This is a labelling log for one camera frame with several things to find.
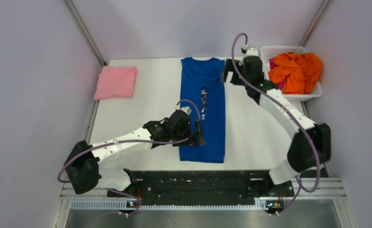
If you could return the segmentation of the blue printed t shirt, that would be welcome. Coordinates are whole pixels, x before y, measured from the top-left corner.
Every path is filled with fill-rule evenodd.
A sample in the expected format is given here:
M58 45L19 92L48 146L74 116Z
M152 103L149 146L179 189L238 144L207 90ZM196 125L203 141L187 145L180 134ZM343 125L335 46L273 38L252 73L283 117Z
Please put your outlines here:
M226 110L225 88L221 81L224 60L210 58L181 60L180 99L192 101L199 109L191 113L192 121L201 120L205 145L181 146L181 161L223 163L225 158Z

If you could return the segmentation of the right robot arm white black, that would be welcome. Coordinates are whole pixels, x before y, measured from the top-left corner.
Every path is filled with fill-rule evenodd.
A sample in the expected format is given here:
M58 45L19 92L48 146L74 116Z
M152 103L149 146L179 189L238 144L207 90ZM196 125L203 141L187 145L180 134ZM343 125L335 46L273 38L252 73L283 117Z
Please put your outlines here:
M283 183L331 159L330 127L306 117L284 97L275 83L265 79L260 57L228 58L221 73L222 82L227 80L229 72L233 74L230 82L243 86L248 96L267 110L291 138L286 159L268 171L263 179L267 195L277 195Z

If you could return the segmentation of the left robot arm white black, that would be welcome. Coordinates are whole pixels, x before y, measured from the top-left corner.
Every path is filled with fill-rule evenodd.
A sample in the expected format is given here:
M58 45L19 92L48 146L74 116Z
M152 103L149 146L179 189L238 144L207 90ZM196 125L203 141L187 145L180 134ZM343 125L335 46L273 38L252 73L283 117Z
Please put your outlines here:
M158 146L204 145L201 132L201 116L191 120L190 107L180 108L168 118L149 121L140 128L101 143L88 144L85 140L75 144L66 159L63 171L68 176L75 194L84 194L94 188L118 190L132 196L137 189L136 178L123 168L112 170L108 164L135 152Z

